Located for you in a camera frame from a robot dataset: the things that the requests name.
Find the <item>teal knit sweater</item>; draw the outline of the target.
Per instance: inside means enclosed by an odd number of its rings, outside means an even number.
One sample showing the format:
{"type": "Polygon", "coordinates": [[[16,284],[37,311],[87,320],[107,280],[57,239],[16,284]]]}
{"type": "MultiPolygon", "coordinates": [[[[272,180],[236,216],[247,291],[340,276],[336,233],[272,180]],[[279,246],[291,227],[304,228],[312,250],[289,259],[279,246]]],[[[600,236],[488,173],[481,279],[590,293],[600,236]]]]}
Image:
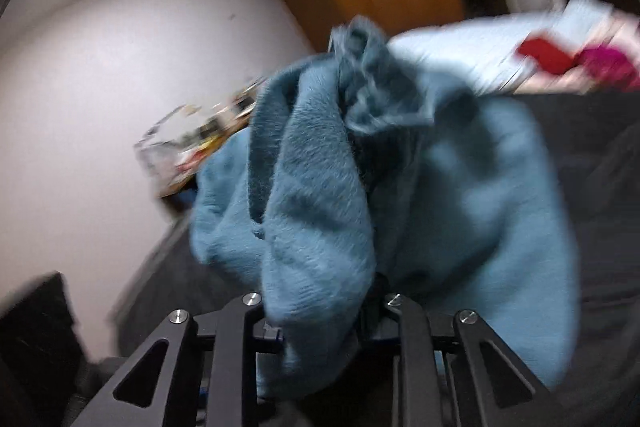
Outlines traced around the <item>teal knit sweater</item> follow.
{"type": "Polygon", "coordinates": [[[264,398],[334,381],[378,280],[425,310],[477,311],[548,386],[572,356],[578,256],[535,119],[411,65],[363,17],[265,82],[198,173],[190,232],[282,331],[258,363],[264,398]]]}

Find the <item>cluttered wooden desk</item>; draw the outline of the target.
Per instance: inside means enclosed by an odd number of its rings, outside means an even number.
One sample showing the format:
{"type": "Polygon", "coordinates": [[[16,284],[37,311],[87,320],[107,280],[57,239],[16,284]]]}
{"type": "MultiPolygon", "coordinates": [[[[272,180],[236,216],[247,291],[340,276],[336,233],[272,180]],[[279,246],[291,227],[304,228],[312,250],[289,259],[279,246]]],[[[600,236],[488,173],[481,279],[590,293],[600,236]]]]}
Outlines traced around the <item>cluttered wooden desk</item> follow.
{"type": "Polygon", "coordinates": [[[180,105],[142,135],[134,151],[159,198],[181,191],[205,159],[248,126],[265,81],[255,79],[224,103],[180,105]]]}

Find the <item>black satin sheet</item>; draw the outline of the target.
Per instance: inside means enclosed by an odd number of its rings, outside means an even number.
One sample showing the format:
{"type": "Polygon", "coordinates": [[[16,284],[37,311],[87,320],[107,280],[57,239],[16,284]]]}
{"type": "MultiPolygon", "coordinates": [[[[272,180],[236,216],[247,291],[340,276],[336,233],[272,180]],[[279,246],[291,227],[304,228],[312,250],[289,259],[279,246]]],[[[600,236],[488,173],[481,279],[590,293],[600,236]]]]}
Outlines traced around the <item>black satin sheet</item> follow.
{"type": "MultiPolygon", "coordinates": [[[[579,335],[555,394],[568,425],[638,425],[639,95],[524,94],[518,101],[541,127],[579,249],[579,335]]],[[[239,293],[194,259],[182,215],[116,305],[117,351],[131,355],[172,310],[219,310],[239,293]]]]}

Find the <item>white bed cover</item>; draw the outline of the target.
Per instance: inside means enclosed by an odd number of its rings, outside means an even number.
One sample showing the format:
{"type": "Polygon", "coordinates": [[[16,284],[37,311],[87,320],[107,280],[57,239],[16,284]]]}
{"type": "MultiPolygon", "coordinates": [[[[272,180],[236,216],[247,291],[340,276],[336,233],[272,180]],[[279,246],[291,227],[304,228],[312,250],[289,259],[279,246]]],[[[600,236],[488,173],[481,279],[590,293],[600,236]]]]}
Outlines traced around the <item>white bed cover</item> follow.
{"type": "Polygon", "coordinates": [[[388,47],[420,68],[453,72],[478,94],[512,91],[537,69],[532,58],[516,53],[524,40],[550,37],[574,50],[613,12],[613,5],[600,0],[570,0],[559,11],[479,17],[409,30],[390,38],[388,47]]]}

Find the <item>red folded garment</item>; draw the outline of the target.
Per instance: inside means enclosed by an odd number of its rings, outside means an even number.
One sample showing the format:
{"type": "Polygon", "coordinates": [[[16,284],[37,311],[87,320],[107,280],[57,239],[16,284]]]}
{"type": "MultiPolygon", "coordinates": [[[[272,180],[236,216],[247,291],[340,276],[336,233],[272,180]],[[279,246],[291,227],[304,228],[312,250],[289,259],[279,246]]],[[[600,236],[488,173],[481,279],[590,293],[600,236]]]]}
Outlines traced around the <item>red folded garment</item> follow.
{"type": "Polygon", "coordinates": [[[561,76],[578,66],[577,58],[543,37],[527,37],[516,49],[522,57],[532,58],[538,68],[550,75],[561,76]]]}

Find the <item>magenta folded garment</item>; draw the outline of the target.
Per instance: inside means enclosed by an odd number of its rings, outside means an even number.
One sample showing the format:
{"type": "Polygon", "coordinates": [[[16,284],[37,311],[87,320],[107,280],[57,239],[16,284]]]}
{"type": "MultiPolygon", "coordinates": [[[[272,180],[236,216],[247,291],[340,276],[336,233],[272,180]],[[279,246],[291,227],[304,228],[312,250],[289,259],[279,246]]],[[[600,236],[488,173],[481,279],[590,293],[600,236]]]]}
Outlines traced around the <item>magenta folded garment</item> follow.
{"type": "Polygon", "coordinates": [[[620,91],[639,90],[639,71],[631,59],[612,46],[586,46],[575,62],[602,86],[620,91]]]}

